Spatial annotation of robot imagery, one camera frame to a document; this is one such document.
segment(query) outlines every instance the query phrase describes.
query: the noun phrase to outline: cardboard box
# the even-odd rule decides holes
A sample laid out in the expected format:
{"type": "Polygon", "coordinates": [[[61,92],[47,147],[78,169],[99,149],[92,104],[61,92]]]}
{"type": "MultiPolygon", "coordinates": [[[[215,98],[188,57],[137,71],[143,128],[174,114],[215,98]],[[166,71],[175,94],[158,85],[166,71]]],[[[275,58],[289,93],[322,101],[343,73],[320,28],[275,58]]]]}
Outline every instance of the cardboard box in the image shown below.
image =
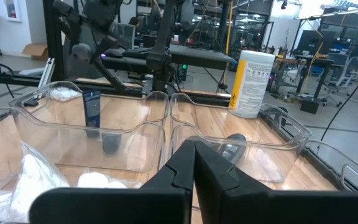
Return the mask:
{"type": "Polygon", "coordinates": [[[27,44],[22,54],[31,55],[31,58],[36,60],[47,60],[48,59],[48,45],[42,44],[27,44]]]}

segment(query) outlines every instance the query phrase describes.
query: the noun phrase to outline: clear plastic bin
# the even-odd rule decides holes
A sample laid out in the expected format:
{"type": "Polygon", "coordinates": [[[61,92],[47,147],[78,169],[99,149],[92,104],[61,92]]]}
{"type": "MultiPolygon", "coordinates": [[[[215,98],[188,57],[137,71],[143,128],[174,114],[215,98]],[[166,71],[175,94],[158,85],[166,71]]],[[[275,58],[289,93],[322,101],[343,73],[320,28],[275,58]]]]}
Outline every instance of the clear plastic bin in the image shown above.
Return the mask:
{"type": "MultiPolygon", "coordinates": [[[[65,102],[55,100],[51,93],[61,87],[82,93],[72,82],[54,82],[28,94],[23,94],[13,99],[9,104],[46,123],[85,126],[82,95],[65,102]],[[38,101],[38,106],[24,106],[26,101],[34,99],[36,96],[42,96],[38,101]]],[[[168,104],[168,95],[158,91],[150,93],[145,98],[102,94],[100,128],[131,130],[146,121],[163,126],[168,115],[168,104]]]]}
{"type": "Polygon", "coordinates": [[[358,190],[358,162],[324,142],[309,140],[305,148],[313,151],[322,160],[344,190],[358,190]]]}
{"type": "Polygon", "coordinates": [[[165,163],[164,130],[155,123],[111,131],[48,124],[17,108],[0,108],[0,190],[9,192],[16,185],[23,158],[21,141],[53,163],[72,187],[87,168],[144,183],[165,163]],[[97,137],[90,138],[87,132],[97,137]]]}
{"type": "Polygon", "coordinates": [[[181,124],[173,129],[171,154],[175,153],[187,139],[203,141],[217,152],[227,145],[245,147],[244,155],[235,165],[264,184],[284,181],[301,152],[298,146],[277,149],[268,144],[206,137],[195,126],[181,124]]]}
{"type": "Polygon", "coordinates": [[[259,105],[255,119],[240,118],[228,108],[194,103],[188,95],[172,95],[170,116],[172,127],[179,124],[195,126],[203,136],[226,139],[242,134],[247,142],[257,142],[276,149],[294,150],[311,136],[309,129],[288,113],[272,105],[259,105]]]}

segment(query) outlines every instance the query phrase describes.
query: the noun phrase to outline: yellow pole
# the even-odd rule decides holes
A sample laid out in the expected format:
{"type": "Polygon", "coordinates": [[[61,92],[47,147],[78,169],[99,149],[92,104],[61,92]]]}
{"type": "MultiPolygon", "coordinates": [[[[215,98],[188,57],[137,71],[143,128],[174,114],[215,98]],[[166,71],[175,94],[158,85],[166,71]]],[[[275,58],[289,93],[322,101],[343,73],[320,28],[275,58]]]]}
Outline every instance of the yellow pole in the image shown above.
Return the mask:
{"type": "MultiPolygon", "coordinates": [[[[229,30],[227,31],[227,40],[226,40],[226,55],[229,54],[232,13],[233,13],[233,1],[230,2],[229,30]]],[[[224,71],[223,73],[223,83],[225,82],[226,82],[226,71],[224,71]]]]}

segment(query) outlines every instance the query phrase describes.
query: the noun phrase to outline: yellow label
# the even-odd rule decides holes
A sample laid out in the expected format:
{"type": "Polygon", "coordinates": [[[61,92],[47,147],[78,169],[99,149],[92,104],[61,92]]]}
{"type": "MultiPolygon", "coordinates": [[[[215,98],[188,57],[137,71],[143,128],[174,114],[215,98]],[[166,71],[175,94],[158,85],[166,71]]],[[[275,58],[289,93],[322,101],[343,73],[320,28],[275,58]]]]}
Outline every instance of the yellow label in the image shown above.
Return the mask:
{"type": "Polygon", "coordinates": [[[246,60],[240,60],[239,65],[237,66],[236,79],[234,80],[233,92],[231,93],[230,104],[229,104],[230,109],[236,108],[246,65],[247,65],[246,60]]]}

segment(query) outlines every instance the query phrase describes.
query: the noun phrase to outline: ceiling light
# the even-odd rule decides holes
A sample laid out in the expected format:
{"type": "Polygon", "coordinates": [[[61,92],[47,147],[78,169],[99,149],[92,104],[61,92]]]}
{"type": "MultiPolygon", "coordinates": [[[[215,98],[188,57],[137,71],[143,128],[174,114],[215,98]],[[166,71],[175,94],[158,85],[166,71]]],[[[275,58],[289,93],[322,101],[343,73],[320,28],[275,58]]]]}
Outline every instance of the ceiling light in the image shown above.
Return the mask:
{"type": "Polygon", "coordinates": [[[353,14],[353,13],[358,13],[358,10],[339,12],[338,15],[353,14]]]}
{"type": "Polygon", "coordinates": [[[323,14],[322,16],[324,16],[324,17],[326,17],[326,16],[335,16],[335,13],[323,14]]]}

